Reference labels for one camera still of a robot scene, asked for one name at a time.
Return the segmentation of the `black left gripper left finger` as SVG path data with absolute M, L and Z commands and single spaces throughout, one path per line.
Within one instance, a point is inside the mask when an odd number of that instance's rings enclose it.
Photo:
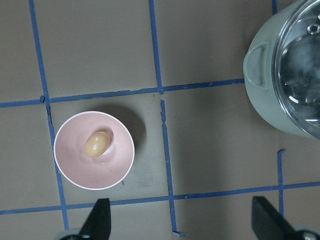
M 96 201 L 79 231 L 80 240 L 108 240 L 111 235 L 111 207 L 108 198 Z

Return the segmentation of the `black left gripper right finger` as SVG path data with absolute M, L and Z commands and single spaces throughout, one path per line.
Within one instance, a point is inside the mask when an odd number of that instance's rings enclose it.
M 258 240 L 290 240 L 296 235 L 294 228 L 264 196 L 252 198 L 251 227 Z

